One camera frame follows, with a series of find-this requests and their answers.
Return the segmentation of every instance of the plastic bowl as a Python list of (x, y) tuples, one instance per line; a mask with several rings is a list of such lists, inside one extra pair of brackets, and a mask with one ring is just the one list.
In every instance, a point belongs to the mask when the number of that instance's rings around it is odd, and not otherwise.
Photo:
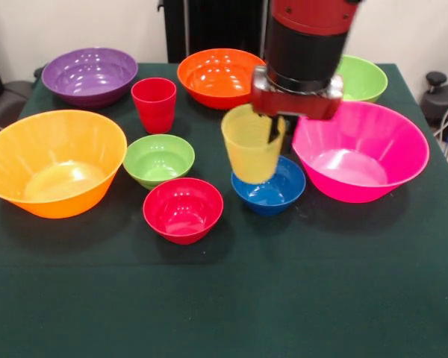
[(0, 198), (43, 218), (78, 215), (105, 196), (125, 153), (125, 134), (99, 114), (30, 116), (0, 132)]
[(231, 183), (252, 211), (262, 216), (272, 216), (286, 210), (304, 192), (305, 176), (297, 164), (280, 156), (276, 173), (265, 183), (244, 183), (234, 173)]
[(249, 52), (213, 48), (186, 57), (178, 78), (199, 103), (228, 110), (250, 100), (252, 71), (264, 61)]
[(343, 79), (344, 101), (375, 102), (387, 89), (385, 72), (360, 57), (342, 56), (337, 73)]
[(301, 118), (293, 148), (314, 185), (348, 203), (381, 198), (429, 161), (428, 142), (412, 121), (367, 102), (342, 102), (331, 120)]
[(46, 65), (42, 81), (68, 104), (100, 108), (126, 94), (136, 74), (136, 61), (125, 52), (83, 48), (63, 54)]
[(144, 219), (163, 238), (179, 245), (202, 239), (223, 213), (219, 191), (206, 181), (178, 178), (156, 186), (143, 204)]
[(194, 158), (193, 147), (184, 139), (153, 134), (128, 147), (123, 166), (133, 179), (151, 190), (164, 181), (186, 175)]

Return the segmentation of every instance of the green bowl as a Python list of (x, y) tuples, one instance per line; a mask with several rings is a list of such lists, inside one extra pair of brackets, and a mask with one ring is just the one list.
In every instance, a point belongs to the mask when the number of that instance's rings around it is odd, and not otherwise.
[(387, 89), (388, 78), (376, 64), (360, 57), (344, 55), (337, 73), (343, 79), (344, 101), (375, 102)]
[(184, 139), (153, 134), (129, 145), (123, 166), (133, 179), (151, 190), (164, 181), (186, 175), (194, 158), (193, 147)]

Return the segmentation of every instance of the yellow-orange bowl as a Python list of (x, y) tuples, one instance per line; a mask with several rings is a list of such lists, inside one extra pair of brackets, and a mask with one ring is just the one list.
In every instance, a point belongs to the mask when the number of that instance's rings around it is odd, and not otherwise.
[(105, 196), (126, 155), (112, 120), (54, 110), (0, 132), (0, 198), (48, 219), (81, 214)]

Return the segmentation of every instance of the large orange bowl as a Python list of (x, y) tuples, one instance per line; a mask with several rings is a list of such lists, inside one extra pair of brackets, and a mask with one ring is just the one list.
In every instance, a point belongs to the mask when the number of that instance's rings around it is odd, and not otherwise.
[(96, 113), (22, 119), (0, 132), (0, 198), (43, 218), (81, 214), (105, 196), (126, 147), (121, 128)]
[(186, 57), (178, 78), (198, 102), (228, 110), (250, 101), (252, 71), (264, 61), (249, 52), (213, 48)]

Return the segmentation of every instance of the yellow cup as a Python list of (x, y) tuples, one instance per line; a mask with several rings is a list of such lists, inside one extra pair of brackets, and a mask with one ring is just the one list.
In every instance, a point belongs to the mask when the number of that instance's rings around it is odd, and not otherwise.
[(250, 104), (230, 110), (221, 123), (232, 170), (246, 183), (262, 183), (276, 172), (285, 134), (285, 120), (279, 117), (279, 135), (268, 143), (271, 124), (272, 119), (259, 116)]

